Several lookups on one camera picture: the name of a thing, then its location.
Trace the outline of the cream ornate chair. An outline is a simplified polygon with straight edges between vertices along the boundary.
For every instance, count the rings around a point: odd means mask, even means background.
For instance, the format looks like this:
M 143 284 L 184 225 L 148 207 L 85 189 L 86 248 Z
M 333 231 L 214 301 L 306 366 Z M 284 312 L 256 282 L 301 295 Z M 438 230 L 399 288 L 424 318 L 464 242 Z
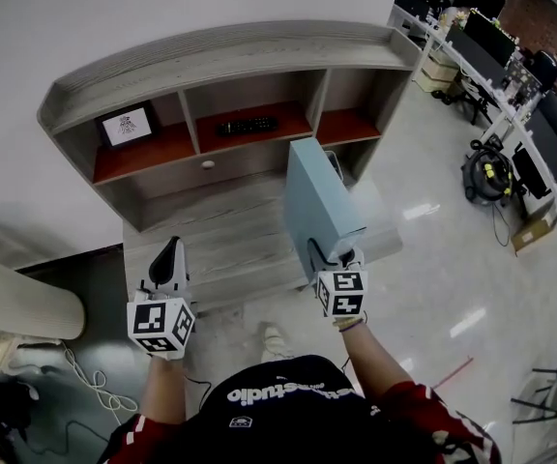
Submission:
M 21 335 L 0 331 L 0 373 L 10 376 L 28 373 L 35 375 L 44 374 L 44 368 L 36 364 L 13 364 L 16 354 L 21 349 L 27 349 L 36 345 L 61 345 L 63 343 L 64 341 L 59 338 Z

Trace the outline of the cream storage crates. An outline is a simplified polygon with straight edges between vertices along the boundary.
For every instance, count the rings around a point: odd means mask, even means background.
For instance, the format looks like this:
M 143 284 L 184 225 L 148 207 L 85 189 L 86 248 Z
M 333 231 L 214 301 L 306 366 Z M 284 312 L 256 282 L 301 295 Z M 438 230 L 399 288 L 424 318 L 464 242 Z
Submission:
M 426 93 L 446 93 L 458 74 L 458 64 L 447 53 L 443 50 L 430 51 L 414 81 Z

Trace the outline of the grey wooden desk shelf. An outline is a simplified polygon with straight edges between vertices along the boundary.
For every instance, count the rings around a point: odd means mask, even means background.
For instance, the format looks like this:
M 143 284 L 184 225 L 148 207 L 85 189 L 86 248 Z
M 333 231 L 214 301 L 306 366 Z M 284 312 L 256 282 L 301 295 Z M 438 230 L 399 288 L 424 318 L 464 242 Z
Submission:
M 193 31 L 122 52 L 56 79 L 37 112 L 45 134 L 136 231 L 156 198 L 286 171 L 292 141 L 337 154 L 346 185 L 364 174 L 421 56 L 395 28 L 287 20 Z M 95 119 L 149 101 L 158 133 L 103 145 Z M 216 126 L 272 116 L 272 132 L 219 137 Z M 212 160 L 205 170 L 201 163 Z

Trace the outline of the person's left forearm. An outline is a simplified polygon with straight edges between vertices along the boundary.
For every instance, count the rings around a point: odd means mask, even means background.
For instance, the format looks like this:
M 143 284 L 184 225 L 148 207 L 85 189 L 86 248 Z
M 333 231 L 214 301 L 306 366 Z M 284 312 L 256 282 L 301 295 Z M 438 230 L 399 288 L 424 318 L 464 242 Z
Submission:
M 186 373 L 181 360 L 151 359 L 140 414 L 165 424 L 186 421 Z

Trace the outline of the black picture frame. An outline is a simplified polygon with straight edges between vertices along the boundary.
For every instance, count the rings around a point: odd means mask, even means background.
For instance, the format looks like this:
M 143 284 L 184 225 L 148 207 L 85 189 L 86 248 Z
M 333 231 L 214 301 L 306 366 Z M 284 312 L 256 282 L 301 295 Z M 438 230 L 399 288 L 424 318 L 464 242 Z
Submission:
M 108 149 L 121 149 L 154 136 L 160 124 L 154 107 L 143 101 L 114 110 L 95 119 L 103 145 Z

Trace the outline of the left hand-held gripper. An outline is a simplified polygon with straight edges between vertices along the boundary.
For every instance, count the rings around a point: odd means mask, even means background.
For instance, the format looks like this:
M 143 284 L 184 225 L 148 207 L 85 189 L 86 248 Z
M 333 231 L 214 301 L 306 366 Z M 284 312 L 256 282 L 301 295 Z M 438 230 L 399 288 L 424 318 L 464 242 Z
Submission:
M 152 289 L 180 289 L 189 281 L 185 244 L 173 236 L 150 262 L 146 282 Z M 184 298 L 137 289 L 127 304 L 128 337 L 151 357 L 182 360 L 194 323 Z

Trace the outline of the white desktop bin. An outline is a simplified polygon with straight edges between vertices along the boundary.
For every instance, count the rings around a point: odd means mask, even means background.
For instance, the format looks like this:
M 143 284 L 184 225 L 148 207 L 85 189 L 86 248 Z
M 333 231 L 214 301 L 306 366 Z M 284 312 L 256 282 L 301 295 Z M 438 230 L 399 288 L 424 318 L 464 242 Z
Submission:
M 327 156 L 328 161 L 332 165 L 333 169 L 337 173 L 337 176 L 339 177 L 339 179 L 341 181 L 343 181 L 344 180 L 343 173 L 342 173 L 342 169 L 340 167 L 339 160 L 337 158 L 337 154 L 333 151 L 326 151 L 325 154 Z

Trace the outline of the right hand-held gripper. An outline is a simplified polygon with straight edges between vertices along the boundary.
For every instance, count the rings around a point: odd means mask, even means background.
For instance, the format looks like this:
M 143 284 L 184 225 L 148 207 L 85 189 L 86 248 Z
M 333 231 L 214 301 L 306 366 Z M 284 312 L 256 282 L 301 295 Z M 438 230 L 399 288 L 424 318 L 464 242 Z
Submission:
M 307 251 L 312 272 L 320 272 L 316 280 L 316 297 L 322 304 L 324 314 L 329 317 L 360 316 L 367 293 L 367 272 L 329 272 L 331 264 L 312 238 L 308 239 Z M 364 254 L 359 247 L 354 246 L 340 256 L 340 262 L 343 268 L 362 268 Z

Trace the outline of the round white side table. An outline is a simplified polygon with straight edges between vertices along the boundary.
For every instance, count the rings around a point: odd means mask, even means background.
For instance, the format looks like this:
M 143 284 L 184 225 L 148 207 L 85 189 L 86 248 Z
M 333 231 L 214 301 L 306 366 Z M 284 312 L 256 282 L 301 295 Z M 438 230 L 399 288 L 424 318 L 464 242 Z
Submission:
M 0 332 L 75 339 L 85 328 L 85 309 L 73 292 L 0 264 Z

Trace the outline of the black and yellow vacuum cleaner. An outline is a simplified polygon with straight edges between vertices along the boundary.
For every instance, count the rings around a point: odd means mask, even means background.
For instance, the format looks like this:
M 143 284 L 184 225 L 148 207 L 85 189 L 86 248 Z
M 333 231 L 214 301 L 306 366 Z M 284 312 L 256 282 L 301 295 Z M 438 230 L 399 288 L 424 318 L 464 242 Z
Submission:
M 513 167 L 496 147 L 475 139 L 461 165 L 465 198 L 476 205 L 505 205 L 513 194 Z

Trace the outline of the flat cardboard box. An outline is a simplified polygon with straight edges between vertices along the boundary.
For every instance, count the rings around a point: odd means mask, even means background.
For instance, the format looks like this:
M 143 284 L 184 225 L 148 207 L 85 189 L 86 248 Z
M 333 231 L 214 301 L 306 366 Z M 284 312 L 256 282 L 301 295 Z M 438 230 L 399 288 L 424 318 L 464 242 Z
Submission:
M 553 201 L 543 205 L 530 214 L 519 230 L 512 236 L 512 245 L 515 253 L 534 244 L 540 238 L 552 232 L 557 224 L 557 206 Z

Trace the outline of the grey wooden table top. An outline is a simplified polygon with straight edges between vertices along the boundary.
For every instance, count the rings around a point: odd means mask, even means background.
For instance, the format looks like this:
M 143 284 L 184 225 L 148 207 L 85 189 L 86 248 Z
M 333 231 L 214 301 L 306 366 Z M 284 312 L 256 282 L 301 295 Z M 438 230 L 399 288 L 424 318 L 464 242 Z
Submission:
M 188 290 L 202 310 L 303 288 L 306 276 L 283 220 L 284 186 L 268 172 L 151 200 L 142 229 L 124 227 L 128 292 L 173 236 L 185 245 Z

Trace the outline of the person's black and red shirt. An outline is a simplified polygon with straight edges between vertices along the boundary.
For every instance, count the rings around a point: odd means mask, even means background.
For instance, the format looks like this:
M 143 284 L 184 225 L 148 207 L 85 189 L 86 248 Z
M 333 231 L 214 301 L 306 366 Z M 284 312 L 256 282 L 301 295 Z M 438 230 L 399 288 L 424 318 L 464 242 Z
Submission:
M 216 386 L 181 424 L 135 415 L 98 464 L 502 464 L 493 439 L 430 387 L 358 395 L 315 355 L 265 362 Z

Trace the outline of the black remote control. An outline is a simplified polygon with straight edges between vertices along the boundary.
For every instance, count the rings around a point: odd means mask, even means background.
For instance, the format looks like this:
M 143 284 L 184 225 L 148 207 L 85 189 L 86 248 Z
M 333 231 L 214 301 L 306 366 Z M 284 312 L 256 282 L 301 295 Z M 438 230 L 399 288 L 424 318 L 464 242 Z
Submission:
M 218 124 L 216 126 L 216 135 L 219 137 L 229 137 L 237 135 L 266 133 L 276 131 L 278 127 L 278 119 L 272 116 L 236 119 L 233 121 Z

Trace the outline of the person's leg with pale shoe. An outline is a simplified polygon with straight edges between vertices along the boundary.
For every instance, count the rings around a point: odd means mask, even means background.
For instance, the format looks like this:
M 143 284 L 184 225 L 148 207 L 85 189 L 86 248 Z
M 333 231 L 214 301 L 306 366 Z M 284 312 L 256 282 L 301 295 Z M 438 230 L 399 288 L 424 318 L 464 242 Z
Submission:
M 275 325 L 267 325 L 263 333 L 263 363 L 286 361 L 294 358 L 293 351 L 287 345 L 280 330 Z

